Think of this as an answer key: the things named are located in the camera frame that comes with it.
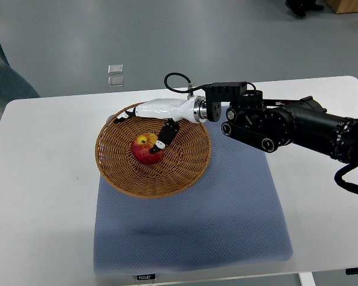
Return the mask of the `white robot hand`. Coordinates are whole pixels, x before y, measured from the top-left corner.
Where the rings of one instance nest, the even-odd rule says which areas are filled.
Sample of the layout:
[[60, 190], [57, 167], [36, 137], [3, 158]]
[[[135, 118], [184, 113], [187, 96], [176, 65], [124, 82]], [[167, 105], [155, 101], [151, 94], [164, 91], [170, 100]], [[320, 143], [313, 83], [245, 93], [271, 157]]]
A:
[[[159, 98], [139, 104], [134, 108], [125, 110], [128, 117], [144, 117], [154, 119], [167, 119], [159, 132], [158, 139], [150, 149], [150, 154], [156, 154], [166, 147], [176, 137], [180, 127], [177, 121], [186, 119], [192, 123], [205, 122], [205, 97], [193, 96], [187, 100]], [[126, 118], [115, 118], [113, 124], [126, 121]]]

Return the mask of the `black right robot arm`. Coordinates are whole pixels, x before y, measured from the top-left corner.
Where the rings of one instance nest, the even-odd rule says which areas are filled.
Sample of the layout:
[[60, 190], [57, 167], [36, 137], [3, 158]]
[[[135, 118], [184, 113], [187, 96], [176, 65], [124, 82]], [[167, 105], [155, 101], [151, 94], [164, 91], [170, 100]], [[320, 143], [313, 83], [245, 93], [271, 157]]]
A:
[[224, 102], [229, 104], [221, 130], [244, 144], [267, 153], [290, 143], [326, 154], [334, 160], [358, 166], [358, 119], [328, 114], [312, 97], [300, 100], [265, 100], [247, 82], [202, 85], [204, 96], [189, 88], [186, 100], [151, 100], [121, 113], [114, 122], [134, 117], [165, 119], [167, 122], [151, 149], [166, 148], [178, 133], [178, 121], [192, 123], [219, 121]]

